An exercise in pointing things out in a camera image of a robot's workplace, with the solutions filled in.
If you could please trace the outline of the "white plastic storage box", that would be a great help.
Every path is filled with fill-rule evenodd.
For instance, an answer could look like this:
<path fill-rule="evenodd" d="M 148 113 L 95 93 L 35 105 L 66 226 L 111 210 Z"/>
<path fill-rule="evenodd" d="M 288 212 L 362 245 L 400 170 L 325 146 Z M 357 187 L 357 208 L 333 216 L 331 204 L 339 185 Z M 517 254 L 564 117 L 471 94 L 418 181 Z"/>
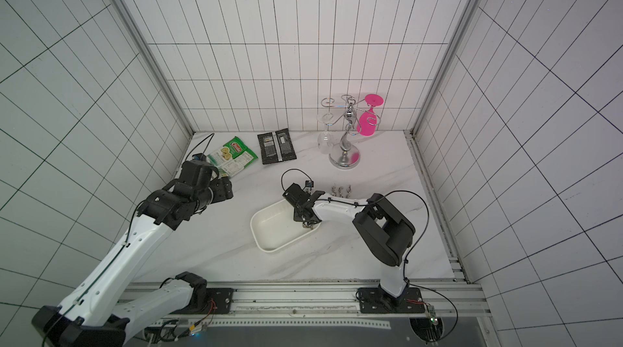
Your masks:
<path fill-rule="evenodd" d="M 319 223 L 305 228 L 302 222 L 294 221 L 294 211 L 283 199 L 259 210 L 251 217 L 251 234 L 260 251 L 268 254 L 280 251 L 321 227 Z"/>

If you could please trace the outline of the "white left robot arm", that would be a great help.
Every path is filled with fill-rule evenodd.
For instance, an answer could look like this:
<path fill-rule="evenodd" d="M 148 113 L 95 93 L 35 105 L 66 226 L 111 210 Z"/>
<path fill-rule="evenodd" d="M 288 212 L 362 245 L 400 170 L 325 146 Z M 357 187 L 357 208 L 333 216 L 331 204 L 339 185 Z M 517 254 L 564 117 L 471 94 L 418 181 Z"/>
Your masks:
<path fill-rule="evenodd" d="M 169 314 L 221 311 L 219 295 L 204 278 L 182 272 L 130 303 L 119 299 L 151 254 L 184 222 L 211 205 L 232 199 L 228 175 L 204 160 L 183 163 L 178 178 L 138 203 L 128 230 L 88 277 L 58 306 L 32 318 L 44 346 L 123 346 Z"/>

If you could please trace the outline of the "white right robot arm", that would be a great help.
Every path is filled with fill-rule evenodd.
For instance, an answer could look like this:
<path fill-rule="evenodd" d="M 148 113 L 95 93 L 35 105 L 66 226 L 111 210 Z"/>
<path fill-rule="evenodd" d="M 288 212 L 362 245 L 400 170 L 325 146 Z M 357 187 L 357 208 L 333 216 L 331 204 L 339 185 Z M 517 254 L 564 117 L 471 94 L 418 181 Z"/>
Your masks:
<path fill-rule="evenodd" d="M 407 290 L 404 261 L 414 244 L 415 226 L 382 194 L 369 199 L 332 197 L 292 184 L 282 194 L 293 207 L 293 220 L 310 228 L 324 222 L 351 223 L 372 255 L 382 263 L 379 288 L 401 298 Z"/>

